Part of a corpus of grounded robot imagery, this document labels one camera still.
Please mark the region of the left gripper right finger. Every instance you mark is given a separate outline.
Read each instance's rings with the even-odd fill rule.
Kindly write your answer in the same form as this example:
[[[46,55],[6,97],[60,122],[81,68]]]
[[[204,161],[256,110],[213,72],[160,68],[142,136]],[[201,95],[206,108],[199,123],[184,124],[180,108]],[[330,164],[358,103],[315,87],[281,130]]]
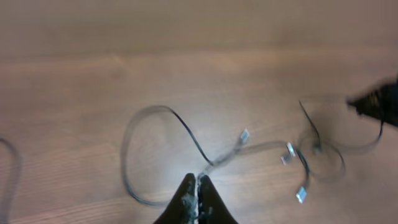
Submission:
[[[198,212],[199,224],[238,224],[230,214],[208,175],[200,177]]]

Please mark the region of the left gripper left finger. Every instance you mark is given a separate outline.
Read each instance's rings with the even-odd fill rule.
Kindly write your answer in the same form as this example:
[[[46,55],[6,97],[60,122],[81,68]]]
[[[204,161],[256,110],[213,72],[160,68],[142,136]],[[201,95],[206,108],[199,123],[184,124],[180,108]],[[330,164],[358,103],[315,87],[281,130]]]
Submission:
[[[195,197],[196,178],[188,173],[154,224],[192,224],[195,222],[197,199]]]

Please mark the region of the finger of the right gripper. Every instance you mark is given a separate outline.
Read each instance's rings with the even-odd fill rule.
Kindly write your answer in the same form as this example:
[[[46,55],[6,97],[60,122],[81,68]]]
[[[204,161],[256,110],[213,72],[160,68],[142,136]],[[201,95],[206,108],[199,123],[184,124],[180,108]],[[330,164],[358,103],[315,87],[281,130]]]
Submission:
[[[384,79],[348,98],[346,104],[359,115],[397,127],[397,78]]]

